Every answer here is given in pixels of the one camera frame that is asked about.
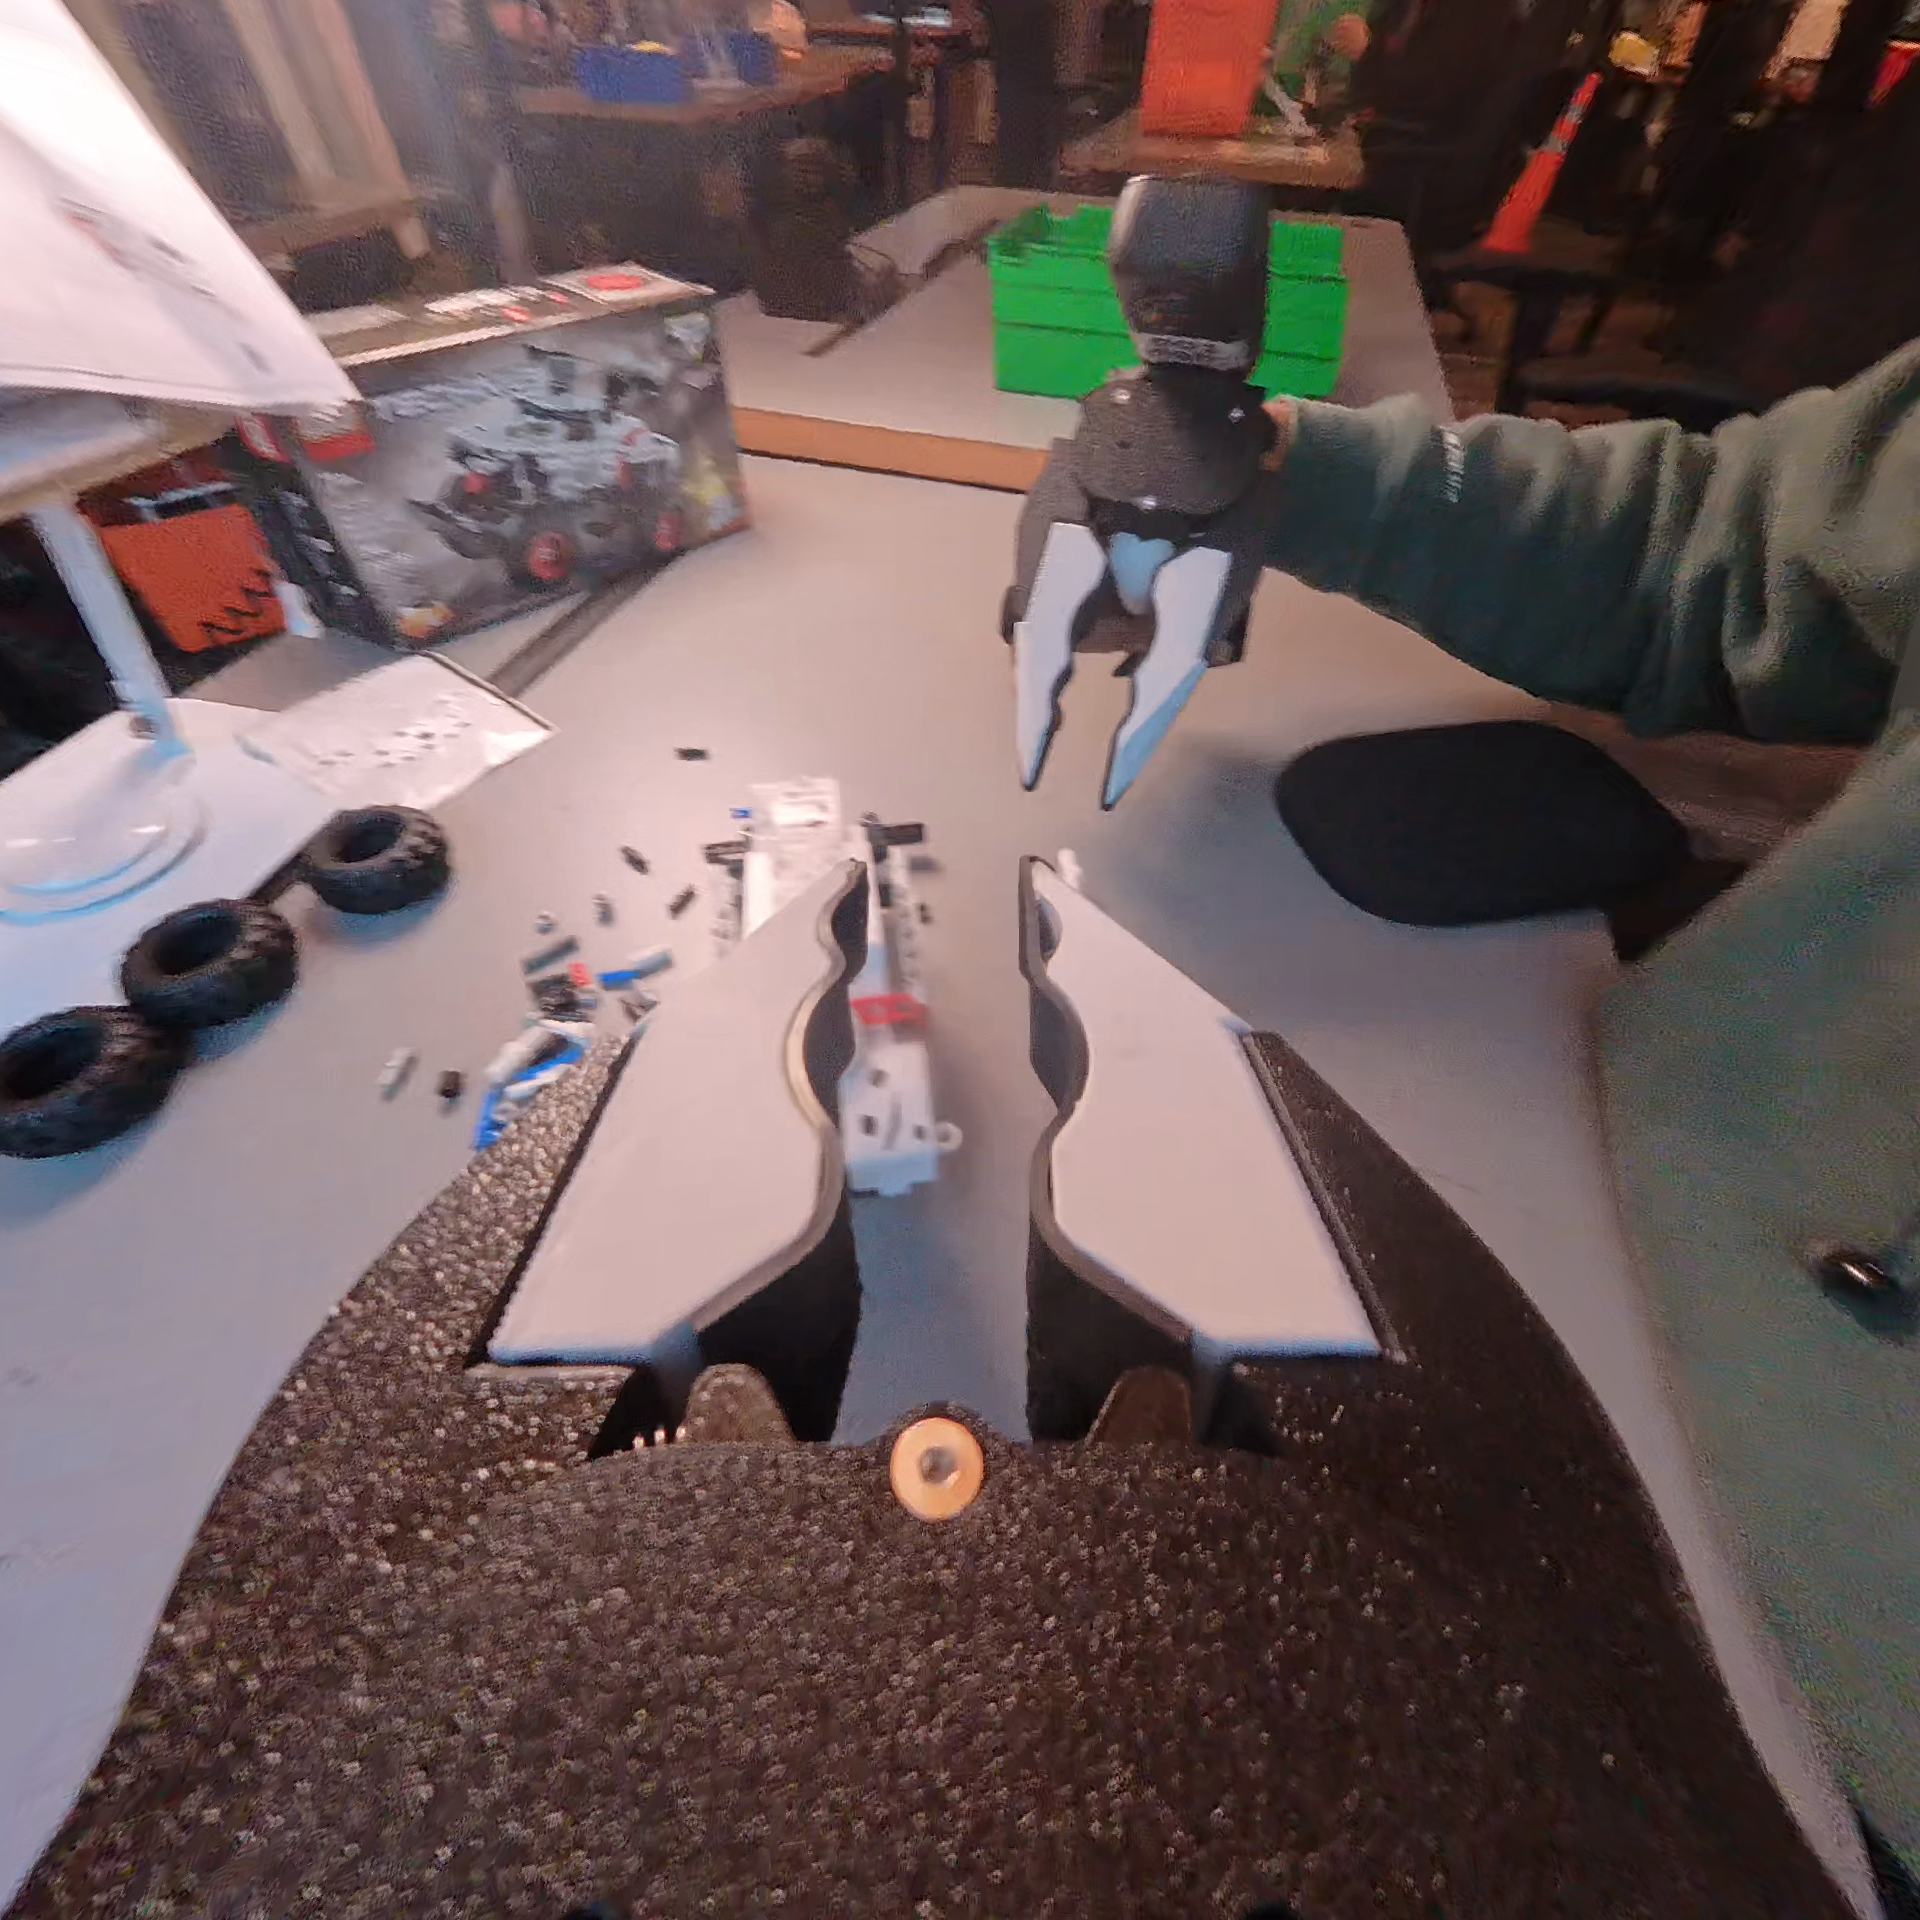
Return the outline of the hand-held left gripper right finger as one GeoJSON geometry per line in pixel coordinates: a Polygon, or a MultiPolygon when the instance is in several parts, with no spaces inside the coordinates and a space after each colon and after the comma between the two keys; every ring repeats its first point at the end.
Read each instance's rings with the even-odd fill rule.
{"type": "Polygon", "coordinates": [[[1256,1031],[1058,866],[1023,864],[1029,1427],[1093,1427],[1159,1370],[1213,1419],[1238,1361],[1387,1352],[1345,1230],[1287,1138],[1256,1031]]]}

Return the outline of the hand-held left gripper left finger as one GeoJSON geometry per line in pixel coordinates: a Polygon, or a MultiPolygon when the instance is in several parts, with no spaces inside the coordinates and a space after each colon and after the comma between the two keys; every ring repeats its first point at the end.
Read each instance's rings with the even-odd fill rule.
{"type": "Polygon", "coordinates": [[[490,1328],[507,1373],[624,1373],[678,1422],[744,1366],[834,1442],[861,1284],[835,1090],[869,873],[831,866],[685,976],[610,1070],[490,1328]]]}

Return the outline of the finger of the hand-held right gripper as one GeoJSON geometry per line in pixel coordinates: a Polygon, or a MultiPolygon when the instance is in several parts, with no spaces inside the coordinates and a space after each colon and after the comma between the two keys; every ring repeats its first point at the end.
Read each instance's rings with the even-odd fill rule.
{"type": "Polygon", "coordinates": [[[1034,791],[1061,719],[1061,686],[1076,669],[1076,620],[1108,574],[1090,529],[1049,529],[1014,628],[1015,771],[1034,791]]]}
{"type": "Polygon", "coordinates": [[[1154,638],[1130,675],[1130,703],[1108,750],[1101,809],[1139,780],[1146,762],[1213,669],[1213,642],[1231,594],[1234,558],[1225,548],[1183,548],[1144,586],[1154,638]]]}

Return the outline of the white brick-built truck model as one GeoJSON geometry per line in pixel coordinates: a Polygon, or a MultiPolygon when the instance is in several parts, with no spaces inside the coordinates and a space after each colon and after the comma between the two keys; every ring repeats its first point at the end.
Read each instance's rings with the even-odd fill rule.
{"type": "Polygon", "coordinates": [[[869,873],[865,966],[848,982],[857,1051],[835,1094],[847,1184],[857,1196],[897,1200],[932,1186],[965,1140],[934,1110],[932,989],[922,874],[922,824],[848,817],[831,779],[763,780],[732,808],[732,841],[708,846],[723,882],[715,947],[728,950],[800,895],[834,864],[869,873]]]}

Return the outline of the black knobby toy tyre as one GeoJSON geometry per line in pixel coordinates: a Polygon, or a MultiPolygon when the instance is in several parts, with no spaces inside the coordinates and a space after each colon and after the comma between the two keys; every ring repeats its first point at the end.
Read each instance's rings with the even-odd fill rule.
{"type": "Polygon", "coordinates": [[[120,1002],[72,1006],[5,1038],[5,1156],[67,1161],[149,1120],[190,1038],[120,1002]]]}
{"type": "Polygon", "coordinates": [[[119,987],[157,1029],[210,1031],[273,1008],[298,982],[292,921],[255,897],[185,905],[123,953],[119,987]]]}
{"type": "Polygon", "coordinates": [[[298,873],[338,916],[384,918],[445,895],[450,841],[417,808],[353,808],[314,835],[298,873]]]}

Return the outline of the instruction booklet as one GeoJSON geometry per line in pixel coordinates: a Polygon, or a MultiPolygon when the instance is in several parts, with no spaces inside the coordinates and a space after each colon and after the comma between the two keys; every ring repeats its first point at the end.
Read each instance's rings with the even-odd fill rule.
{"type": "Polygon", "coordinates": [[[62,5],[5,5],[5,389],[271,415],[356,394],[62,5]]]}

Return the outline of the grey desk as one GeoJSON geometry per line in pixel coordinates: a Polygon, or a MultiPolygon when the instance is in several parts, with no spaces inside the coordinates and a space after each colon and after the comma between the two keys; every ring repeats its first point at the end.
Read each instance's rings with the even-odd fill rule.
{"type": "Polygon", "coordinates": [[[922,819],[937,873],[934,1085],[965,1148],[932,1190],[857,1209],[865,1312],[843,1437],[1027,1402],[1029,1067],[1020,857],[1077,854],[1090,897],[1281,1031],[1524,1284],[1619,1427],[1726,1688],[1790,1807],[1836,1801],[1707,1522],[1598,1135],[1593,918],[1409,932],[1338,903],[1273,817],[1301,747],[1524,709],[1355,606],[1266,577],[1246,657],[1204,675],[1144,780],[1096,808],[1128,688],[1067,686],[1037,791],[1014,750],[999,594],[1020,503],[749,460],[752,529],[615,608],[526,703],[556,734],[448,808],[455,889],[417,918],[305,918],[305,975],[216,1038],[107,1151],[5,1167],[5,1894],[43,1854],[130,1692],[181,1561],[260,1406],[338,1301],[468,1167],[477,1074],[523,1023],[539,916],[616,897],[596,965],[708,921],[666,903],[752,784],[835,779],[922,819]]]}

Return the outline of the loose small building parts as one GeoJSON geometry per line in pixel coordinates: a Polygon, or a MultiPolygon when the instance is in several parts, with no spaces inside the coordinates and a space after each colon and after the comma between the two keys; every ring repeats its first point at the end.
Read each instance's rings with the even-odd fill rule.
{"type": "Polygon", "coordinates": [[[704,905],[668,909],[744,798],[752,730],[717,709],[601,709],[437,809],[450,882],[391,918],[309,918],[302,1031],[334,1174],[429,1196],[468,1161],[492,1058],[532,1019],[616,1031],[598,979],[652,947],[700,966],[704,905]]]}

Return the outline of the wood-edged grey table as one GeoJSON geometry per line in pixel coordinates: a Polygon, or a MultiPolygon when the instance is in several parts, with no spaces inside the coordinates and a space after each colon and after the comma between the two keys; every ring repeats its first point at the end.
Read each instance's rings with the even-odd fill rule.
{"type": "MultiPolygon", "coordinates": [[[[959,187],[892,216],[861,246],[903,269],[903,297],[860,326],[776,319],[752,295],[717,305],[715,326],[744,453],[929,477],[1027,494],[1076,400],[997,389],[986,231],[1027,206],[1067,212],[1067,194],[959,187]]],[[[1334,220],[1348,274],[1337,403],[1453,400],[1426,326],[1410,248],[1396,224],[1334,220]]]]}

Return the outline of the red storage bin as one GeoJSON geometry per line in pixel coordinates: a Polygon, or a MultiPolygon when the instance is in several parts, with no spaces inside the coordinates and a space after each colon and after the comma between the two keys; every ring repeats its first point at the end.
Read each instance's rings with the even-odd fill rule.
{"type": "Polygon", "coordinates": [[[1255,113],[1281,5],[1154,5],[1139,82],[1148,137],[1238,137],[1255,113]]]}

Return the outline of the orange traffic cone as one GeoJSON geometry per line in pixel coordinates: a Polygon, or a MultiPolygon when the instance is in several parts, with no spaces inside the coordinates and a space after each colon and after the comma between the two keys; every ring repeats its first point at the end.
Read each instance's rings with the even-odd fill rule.
{"type": "Polygon", "coordinates": [[[1504,194],[1497,220],[1482,237],[1482,253],[1497,256],[1523,256],[1533,246],[1535,227],[1546,216],[1558,172],[1571,154],[1571,145],[1581,134],[1588,113],[1598,102],[1605,73],[1589,68],[1574,89],[1558,119],[1547,129],[1547,137],[1524,158],[1511,191],[1504,194]]]}

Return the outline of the white sticker sheet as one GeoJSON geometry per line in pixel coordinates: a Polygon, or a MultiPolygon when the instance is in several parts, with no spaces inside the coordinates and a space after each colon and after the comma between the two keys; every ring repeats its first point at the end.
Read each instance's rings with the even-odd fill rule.
{"type": "Polygon", "coordinates": [[[257,714],[235,741],[334,808],[401,803],[432,815],[532,756],[552,732],[465,668],[415,657],[257,714]]]}

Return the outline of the toy truck set box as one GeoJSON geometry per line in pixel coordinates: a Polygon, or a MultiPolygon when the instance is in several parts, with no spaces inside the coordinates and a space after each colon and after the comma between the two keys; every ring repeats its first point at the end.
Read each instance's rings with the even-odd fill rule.
{"type": "Polygon", "coordinates": [[[749,526],[708,289],[624,263],[309,326],[350,400],[216,451],[338,633],[423,652],[749,526]]]}

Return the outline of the green sweatshirt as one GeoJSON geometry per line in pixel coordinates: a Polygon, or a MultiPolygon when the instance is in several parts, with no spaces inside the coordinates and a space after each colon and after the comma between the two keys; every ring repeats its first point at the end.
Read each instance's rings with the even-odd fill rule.
{"type": "Polygon", "coordinates": [[[1917,765],[1626,971],[1598,1058],[1716,1513],[1917,1880],[1917,765]]]}

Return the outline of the orange box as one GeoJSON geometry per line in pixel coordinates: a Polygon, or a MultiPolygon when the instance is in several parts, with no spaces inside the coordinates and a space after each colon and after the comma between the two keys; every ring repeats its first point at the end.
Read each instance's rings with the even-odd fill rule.
{"type": "Polygon", "coordinates": [[[288,632],[273,556],[227,480],[96,489],[81,512],[120,586],[181,652],[214,657],[288,632]]]}

